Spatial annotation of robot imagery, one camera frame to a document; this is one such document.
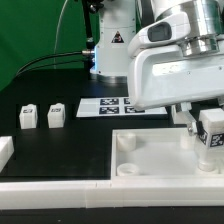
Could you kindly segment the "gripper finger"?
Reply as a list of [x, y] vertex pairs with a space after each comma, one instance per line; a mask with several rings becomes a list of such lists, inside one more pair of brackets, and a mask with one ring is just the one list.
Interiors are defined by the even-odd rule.
[[185, 124], [190, 136], [193, 135], [203, 135], [204, 129], [201, 121], [197, 121], [193, 115], [190, 113], [192, 106], [189, 102], [183, 102], [176, 104], [176, 109], [178, 112], [185, 111], [187, 115], [188, 122]]

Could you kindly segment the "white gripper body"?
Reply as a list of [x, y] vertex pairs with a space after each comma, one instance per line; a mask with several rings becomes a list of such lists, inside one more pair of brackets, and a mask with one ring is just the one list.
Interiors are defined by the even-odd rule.
[[131, 62], [127, 78], [137, 110], [224, 95], [224, 44], [218, 53], [184, 57], [177, 45], [146, 49]]

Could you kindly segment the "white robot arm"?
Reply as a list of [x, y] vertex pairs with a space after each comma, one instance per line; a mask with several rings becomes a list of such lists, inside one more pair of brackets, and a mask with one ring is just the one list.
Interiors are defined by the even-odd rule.
[[192, 102], [224, 95], [222, 0], [102, 0], [91, 74], [123, 80], [137, 110], [172, 106], [191, 134]]

